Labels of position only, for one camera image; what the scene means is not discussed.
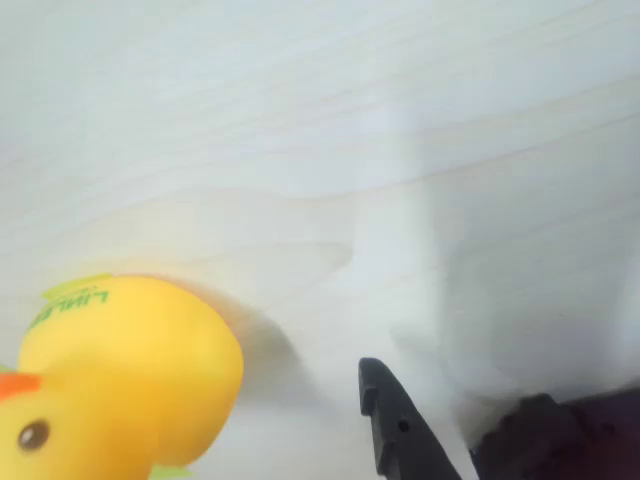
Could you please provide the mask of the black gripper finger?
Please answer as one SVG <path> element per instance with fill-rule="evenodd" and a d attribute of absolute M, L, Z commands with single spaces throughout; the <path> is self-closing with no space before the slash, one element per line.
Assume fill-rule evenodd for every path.
<path fill-rule="evenodd" d="M 391 480 L 461 479 L 409 394 L 381 360 L 360 359 L 358 381 L 378 475 Z"/>

